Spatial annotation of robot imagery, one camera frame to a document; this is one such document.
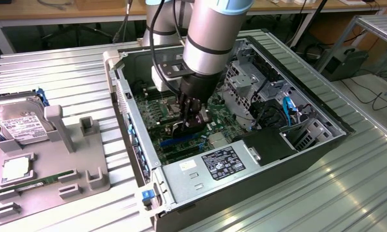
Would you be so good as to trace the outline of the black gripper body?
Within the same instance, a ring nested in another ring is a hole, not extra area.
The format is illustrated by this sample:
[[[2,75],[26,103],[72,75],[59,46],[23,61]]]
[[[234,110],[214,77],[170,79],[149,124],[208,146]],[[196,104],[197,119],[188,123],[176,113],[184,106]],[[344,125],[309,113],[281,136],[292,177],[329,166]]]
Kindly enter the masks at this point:
[[[201,103],[206,103],[217,83],[218,73],[212,75],[193,73],[181,77],[178,89],[185,96],[200,100]]]

